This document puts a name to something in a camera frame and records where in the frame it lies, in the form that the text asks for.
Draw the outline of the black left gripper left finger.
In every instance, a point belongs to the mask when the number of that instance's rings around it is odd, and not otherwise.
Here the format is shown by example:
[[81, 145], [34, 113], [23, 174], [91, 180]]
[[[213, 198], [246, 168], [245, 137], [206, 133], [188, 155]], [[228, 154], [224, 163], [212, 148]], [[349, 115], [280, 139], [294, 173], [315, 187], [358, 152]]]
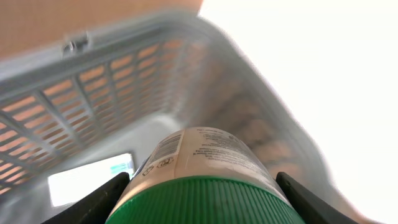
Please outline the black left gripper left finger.
[[42, 224], [105, 223], [128, 183], [130, 183], [129, 174], [119, 173], [68, 209]]

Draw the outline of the green-capped white bottle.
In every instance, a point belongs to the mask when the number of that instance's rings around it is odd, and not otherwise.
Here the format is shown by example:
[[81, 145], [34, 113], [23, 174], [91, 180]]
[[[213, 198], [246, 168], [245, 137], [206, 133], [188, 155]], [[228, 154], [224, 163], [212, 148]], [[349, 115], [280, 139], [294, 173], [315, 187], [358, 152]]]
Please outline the green-capped white bottle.
[[254, 153], [216, 128], [163, 139], [134, 175], [108, 223], [302, 223]]

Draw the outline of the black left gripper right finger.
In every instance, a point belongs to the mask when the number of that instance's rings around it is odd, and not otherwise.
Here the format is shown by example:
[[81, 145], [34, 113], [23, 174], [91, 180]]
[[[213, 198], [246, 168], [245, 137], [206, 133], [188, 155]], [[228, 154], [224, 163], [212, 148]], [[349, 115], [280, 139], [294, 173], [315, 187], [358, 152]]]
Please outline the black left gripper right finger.
[[356, 224], [285, 172], [279, 172], [275, 180], [305, 223]]

